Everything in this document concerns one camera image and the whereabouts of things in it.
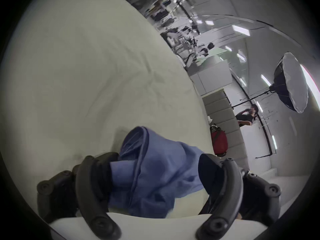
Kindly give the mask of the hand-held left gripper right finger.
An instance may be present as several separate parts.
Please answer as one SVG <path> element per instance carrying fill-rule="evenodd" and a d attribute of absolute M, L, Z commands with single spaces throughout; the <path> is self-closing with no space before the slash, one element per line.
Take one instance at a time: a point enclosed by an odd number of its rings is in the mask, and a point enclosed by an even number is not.
<path fill-rule="evenodd" d="M 218 161 L 210 154 L 201 154 L 198 174 L 209 195 L 199 215 L 210 216 L 197 229 L 197 240 L 222 239 L 238 215 L 267 227 L 278 220 L 280 187 L 239 167 L 232 158 Z"/>

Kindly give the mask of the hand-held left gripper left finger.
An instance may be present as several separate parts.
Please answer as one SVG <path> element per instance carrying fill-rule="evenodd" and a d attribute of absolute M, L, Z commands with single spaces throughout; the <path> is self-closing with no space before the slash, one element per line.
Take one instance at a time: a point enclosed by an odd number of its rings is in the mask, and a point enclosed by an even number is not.
<path fill-rule="evenodd" d="M 72 171 L 64 170 L 37 184 L 38 215 L 52 223 L 61 218 L 76 217 L 80 211 L 95 236 L 102 240 L 118 240 L 120 227 L 107 213 L 113 188 L 111 162 L 119 154 L 108 152 L 98 157 L 86 156 Z"/>

